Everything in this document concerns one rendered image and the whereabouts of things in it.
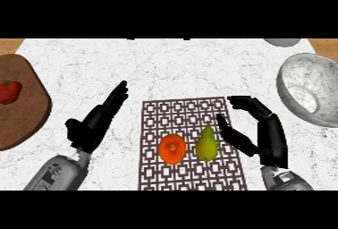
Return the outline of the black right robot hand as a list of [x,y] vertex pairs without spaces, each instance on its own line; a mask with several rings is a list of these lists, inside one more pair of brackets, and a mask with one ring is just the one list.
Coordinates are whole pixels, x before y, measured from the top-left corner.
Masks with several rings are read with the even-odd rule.
[[257,119],[257,144],[229,126],[222,114],[217,114],[222,138],[250,157],[259,155],[261,165],[287,169],[288,144],[279,116],[251,96],[229,96],[228,99],[232,108],[245,110]]

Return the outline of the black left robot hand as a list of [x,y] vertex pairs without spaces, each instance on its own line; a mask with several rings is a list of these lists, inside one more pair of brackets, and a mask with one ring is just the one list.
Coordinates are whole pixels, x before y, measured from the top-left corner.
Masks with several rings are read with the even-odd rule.
[[101,145],[112,119],[129,98],[127,92],[127,81],[123,81],[111,91],[105,103],[93,108],[83,121],[70,118],[65,122],[71,146],[86,153],[93,153]]

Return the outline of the white marble bowl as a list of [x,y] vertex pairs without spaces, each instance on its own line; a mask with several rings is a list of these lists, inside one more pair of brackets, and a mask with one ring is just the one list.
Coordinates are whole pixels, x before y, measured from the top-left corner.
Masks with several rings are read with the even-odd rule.
[[276,88],[282,103],[306,122],[338,128],[338,62],[323,55],[292,55],[282,63]]

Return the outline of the brown patterned placemat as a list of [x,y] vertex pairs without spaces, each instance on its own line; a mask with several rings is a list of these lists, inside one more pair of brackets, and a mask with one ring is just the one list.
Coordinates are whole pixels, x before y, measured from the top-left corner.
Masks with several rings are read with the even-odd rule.
[[[219,154],[205,162],[195,154],[202,130],[219,131],[217,116],[229,114],[226,99],[183,98],[145,101],[142,106],[139,189],[142,191],[244,191],[247,189],[239,152],[223,140]],[[185,138],[186,154],[170,165],[158,154],[164,136]]]

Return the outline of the orange round squash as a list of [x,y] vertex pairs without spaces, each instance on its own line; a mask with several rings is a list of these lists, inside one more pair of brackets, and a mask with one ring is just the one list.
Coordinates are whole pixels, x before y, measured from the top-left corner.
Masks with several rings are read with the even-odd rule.
[[179,134],[169,134],[160,141],[158,154],[164,162],[176,165],[182,162],[186,153],[185,139]]

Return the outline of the green yellow pear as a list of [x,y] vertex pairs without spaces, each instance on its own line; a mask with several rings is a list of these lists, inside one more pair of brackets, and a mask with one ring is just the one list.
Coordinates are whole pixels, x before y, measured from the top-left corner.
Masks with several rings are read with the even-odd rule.
[[201,132],[201,136],[195,144],[195,153],[198,158],[204,161],[211,161],[219,154],[219,143],[210,125]]

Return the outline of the brown wooden cutting board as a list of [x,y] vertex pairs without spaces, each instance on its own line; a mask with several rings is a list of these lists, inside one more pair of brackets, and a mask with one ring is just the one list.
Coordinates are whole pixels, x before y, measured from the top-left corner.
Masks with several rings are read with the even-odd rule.
[[52,111],[52,98],[22,55],[0,55],[0,83],[22,85],[18,100],[0,104],[0,151],[15,148],[42,129]]

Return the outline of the red bell pepper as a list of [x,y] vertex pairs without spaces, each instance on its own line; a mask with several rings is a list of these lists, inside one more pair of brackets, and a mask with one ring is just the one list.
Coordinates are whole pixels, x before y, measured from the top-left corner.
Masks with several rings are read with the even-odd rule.
[[0,104],[8,105],[19,98],[22,85],[18,81],[5,81],[0,84]]

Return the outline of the grey round object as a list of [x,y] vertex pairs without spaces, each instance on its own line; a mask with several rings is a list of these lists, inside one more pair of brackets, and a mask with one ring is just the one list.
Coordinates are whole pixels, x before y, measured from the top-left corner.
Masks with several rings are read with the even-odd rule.
[[300,38],[266,38],[266,41],[276,47],[292,47],[300,42]]

